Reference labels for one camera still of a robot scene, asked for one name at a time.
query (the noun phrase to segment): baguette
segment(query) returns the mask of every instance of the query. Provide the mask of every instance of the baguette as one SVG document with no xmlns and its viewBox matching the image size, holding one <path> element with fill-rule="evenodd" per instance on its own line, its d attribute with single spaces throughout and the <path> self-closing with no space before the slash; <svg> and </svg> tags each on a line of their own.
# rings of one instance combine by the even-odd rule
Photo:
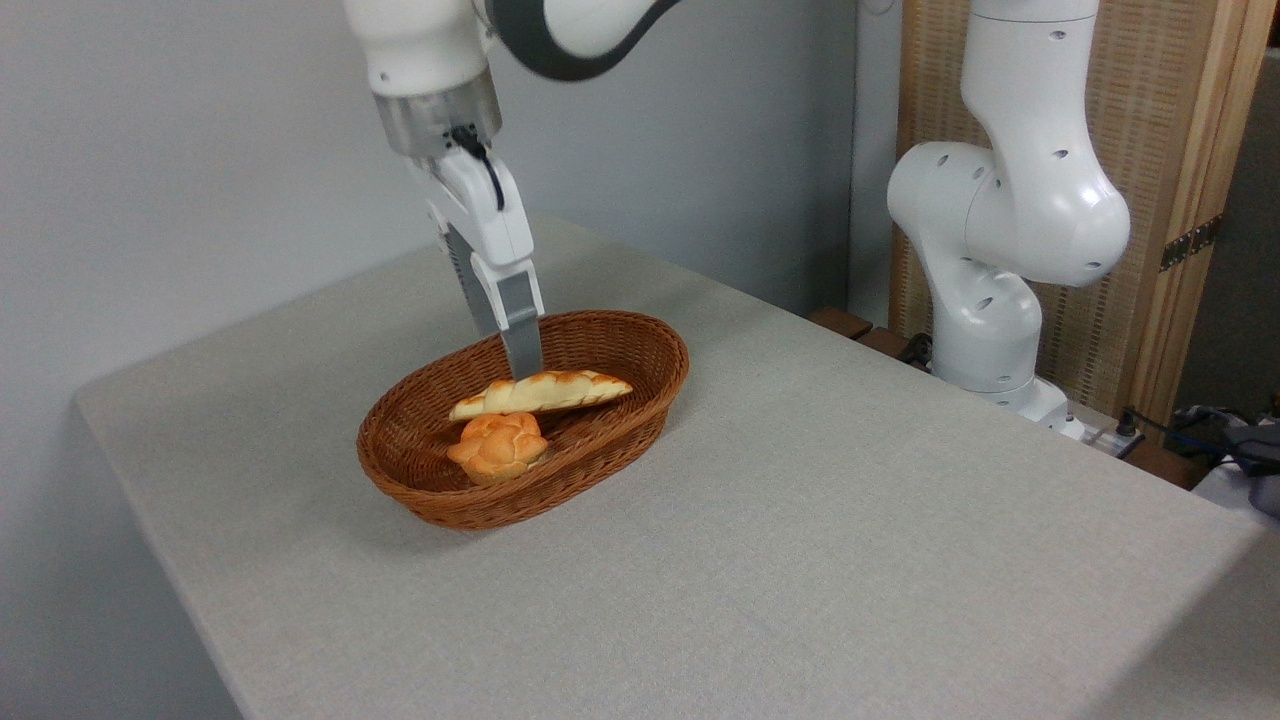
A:
<svg viewBox="0 0 1280 720">
<path fill-rule="evenodd" d="M 599 405 L 631 392 L 631 383 L 593 370 L 544 370 L 518 382 L 497 380 L 460 401 L 449 420 L 486 414 L 539 413 Z"/>
</svg>

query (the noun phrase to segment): table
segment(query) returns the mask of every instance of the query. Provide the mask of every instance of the table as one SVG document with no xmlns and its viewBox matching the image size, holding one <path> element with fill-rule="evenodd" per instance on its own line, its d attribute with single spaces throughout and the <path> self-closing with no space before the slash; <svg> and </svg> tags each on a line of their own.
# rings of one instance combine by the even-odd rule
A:
<svg viewBox="0 0 1280 720">
<path fill-rule="evenodd" d="M 841 337 L 860 342 L 891 357 L 902 359 L 902 354 L 910 347 L 908 338 L 888 328 L 877 328 L 856 315 L 835 307 L 823 307 L 809 315 L 809 320 L 838 333 Z M 925 370 L 925 365 L 919 360 L 913 360 L 911 365 L 918 370 Z M 1084 423 L 1084 437 L 1080 438 L 1080 442 L 1084 445 L 1091 445 L 1111 455 L 1119 455 L 1123 445 L 1129 442 L 1129 439 L 1121 439 L 1115 434 L 1117 424 L 1115 418 L 1108 418 L 1092 407 L 1074 402 L 1071 404 L 1071 413 L 1076 420 Z M 1125 462 L 1183 489 L 1189 491 L 1194 488 L 1208 474 L 1208 468 L 1174 455 L 1153 441 L 1142 441 L 1139 438 L 1138 445 L 1130 445 L 1128 450 L 1128 454 L 1123 454 Z"/>
<path fill-rule="evenodd" d="M 635 464 L 428 525 L 353 439 L 474 342 L 422 251 L 77 402 L 247 717 L 1280 715 L 1280 536 L 707 278 L 535 218 L 553 311 L 692 372 Z"/>
</svg>

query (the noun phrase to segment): basket rim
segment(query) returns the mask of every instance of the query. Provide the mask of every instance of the basket rim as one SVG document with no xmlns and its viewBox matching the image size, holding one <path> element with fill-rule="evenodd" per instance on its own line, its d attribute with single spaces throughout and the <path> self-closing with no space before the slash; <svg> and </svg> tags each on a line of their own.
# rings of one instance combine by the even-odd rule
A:
<svg viewBox="0 0 1280 720">
<path fill-rule="evenodd" d="M 677 372 L 673 373 L 669 378 L 667 378 L 667 380 L 663 383 L 660 389 L 654 395 L 654 397 L 650 398 L 648 402 L 645 402 L 640 409 L 637 409 L 635 413 L 630 413 L 622 416 L 618 423 L 608 425 L 608 428 L 604 432 L 600 432 L 599 434 L 591 437 L 589 441 L 580 445 L 577 447 L 577 452 L 575 454 L 576 457 L 596 452 L 603 447 L 613 442 L 617 442 L 618 439 L 622 439 L 625 436 L 630 434 L 641 425 L 653 421 L 653 419 L 659 414 L 664 415 L 669 409 L 672 401 L 675 401 L 676 396 L 680 393 L 680 389 L 689 375 L 689 368 L 690 368 L 689 347 L 685 345 L 684 338 L 681 338 L 680 334 L 675 331 L 675 328 L 672 328 L 660 318 L 654 318 L 652 315 L 645 315 L 643 313 L 635 313 L 630 310 L 572 310 L 568 313 L 544 315 L 539 320 L 539 323 L 545 329 L 548 324 L 563 324 L 567 322 L 572 322 L 575 319 L 580 319 L 584 315 L 589 315 L 596 320 L 599 319 L 611 319 L 614 322 L 621 320 L 623 323 L 644 324 L 649 328 L 655 328 L 658 331 L 657 333 L 658 336 L 666 336 L 667 342 L 663 345 L 666 345 L 667 348 L 675 355 L 677 360 L 676 363 Z M 500 338 L 497 334 L 493 334 L 479 341 L 475 345 L 485 342 L 500 342 Z M 435 498 L 443 501 L 449 498 L 452 500 L 465 498 L 475 502 L 498 501 L 509 497 L 512 495 L 520 495 L 522 491 L 530 488 L 531 486 L 539 484 L 544 482 L 548 477 L 554 475 L 563 469 L 567 469 L 572 462 L 576 461 L 576 459 L 571 459 L 567 455 L 557 454 L 552 455 L 552 457 L 548 459 L 545 462 L 535 464 L 532 468 L 530 468 L 529 471 L 511 480 L 503 483 L 495 483 L 492 486 L 472 486 L 467 488 L 448 489 L 448 491 L 429 491 L 429 489 L 408 487 L 396 480 L 390 475 L 388 475 L 379 466 L 379 464 L 376 462 L 376 454 L 370 447 L 370 443 L 371 438 L 374 437 L 374 432 L 383 421 L 383 419 L 388 415 L 388 410 L 392 409 L 393 400 L 399 396 L 397 391 L 399 391 L 406 384 L 415 382 L 433 364 L 445 361 L 458 355 L 472 351 L 475 345 L 462 347 L 454 352 L 451 352 L 436 360 L 433 360 L 431 363 L 428 363 L 426 365 L 419 368 L 417 370 L 413 370 L 412 373 L 402 378 L 398 383 L 392 386 L 385 393 L 383 393 L 383 396 L 378 400 L 378 402 L 375 402 L 374 406 L 369 410 L 369 414 L 365 416 L 365 420 L 360 424 L 360 429 L 357 430 L 356 451 L 360 460 L 360 465 L 365 470 L 365 474 L 380 488 L 383 486 L 388 486 L 390 488 L 394 488 L 396 493 L 407 493 L 412 497 L 417 497 L 421 500 Z M 456 423 L 445 424 L 445 427 L 451 427 L 453 424 Z"/>
</svg>

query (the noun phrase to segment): wooden block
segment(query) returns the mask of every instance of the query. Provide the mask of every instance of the wooden block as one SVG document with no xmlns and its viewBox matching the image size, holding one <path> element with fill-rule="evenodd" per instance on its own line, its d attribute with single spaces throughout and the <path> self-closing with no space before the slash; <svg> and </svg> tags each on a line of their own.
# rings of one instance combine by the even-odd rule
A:
<svg viewBox="0 0 1280 720">
<path fill-rule="evenodd" d="M 1124 461 L 1183 489 L 1194 488 L 1208 474 L 1208 468 L 1169 452 L 1151 439 L 1133 448 Z"/>
<path fill-rule="evenodd" d="M 833 333 L 847 337 L 849 340 L 858 340 L 863 337 L 864 334 L 872 332 L 873 327 L 858 315 L 851 315 L 835 307 L 823 307 L 822 310 L 818 310 L 813 315 L 809 315 L 809 322 L 819 324 Z"/>
<path fill-rule="evenodd" d="M 890 357 L 897 357 L 906 350 L 906 338 L 884 328 L 876 328 L 858 338 L 858 342 Z"/>
</svg>

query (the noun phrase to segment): white wall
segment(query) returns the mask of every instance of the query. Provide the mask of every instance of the white wall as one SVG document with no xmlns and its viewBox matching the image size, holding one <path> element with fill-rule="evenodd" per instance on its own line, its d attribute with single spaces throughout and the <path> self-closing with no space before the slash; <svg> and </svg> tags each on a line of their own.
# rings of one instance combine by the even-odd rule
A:
<svg viewBox="0 0 1280 720">
<path fill-rule="evenodd" d="M 847 5 L 689 0 L 591 86 L 498 56 L 499 151 L 531 209 L 838 305 Z M 0 717 L 234 715 L 72 393 L 426 241 L 338 0 L 5 4 Z"/>
</svg>

